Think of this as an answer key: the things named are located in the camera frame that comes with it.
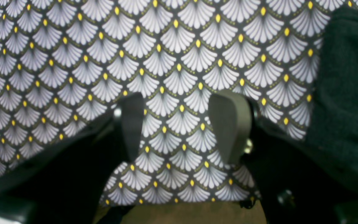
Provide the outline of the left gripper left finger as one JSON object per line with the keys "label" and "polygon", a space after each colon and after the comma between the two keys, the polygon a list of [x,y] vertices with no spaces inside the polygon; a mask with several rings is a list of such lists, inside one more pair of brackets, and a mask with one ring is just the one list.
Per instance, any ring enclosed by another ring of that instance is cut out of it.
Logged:
{"label": "left gripper left finger", "polygon": [[138,156],[144,109],[145,101],[139,92],[124,96],[114,108],[114,147],[120,161],[130,163]]}

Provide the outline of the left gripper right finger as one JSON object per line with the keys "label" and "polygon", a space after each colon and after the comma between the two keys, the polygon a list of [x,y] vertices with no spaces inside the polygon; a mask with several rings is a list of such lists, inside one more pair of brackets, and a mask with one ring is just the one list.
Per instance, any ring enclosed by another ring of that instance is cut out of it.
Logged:
{"label": "left gripper right finger", "polygon": [[240,163],[250,136],[253,110],[248,99],[231,90],[221,90],[209,98],[208,116],[224,164]]}

